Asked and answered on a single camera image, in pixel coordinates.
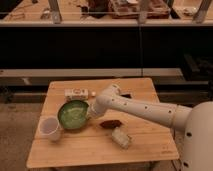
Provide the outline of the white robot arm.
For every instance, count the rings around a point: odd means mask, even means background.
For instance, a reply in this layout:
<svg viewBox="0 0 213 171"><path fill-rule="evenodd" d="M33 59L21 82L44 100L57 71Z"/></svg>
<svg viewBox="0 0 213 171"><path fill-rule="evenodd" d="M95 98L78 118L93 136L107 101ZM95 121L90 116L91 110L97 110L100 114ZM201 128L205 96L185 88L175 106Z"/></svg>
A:
<svg viewBox="0 0 213 171"><path fill-rule="evenodd" d="M183 132L181 171L213 171L213 101L186 107L125 98L120 93L118 85L109 85L89 106L88 116L99 118L112 109Z"/></svg>

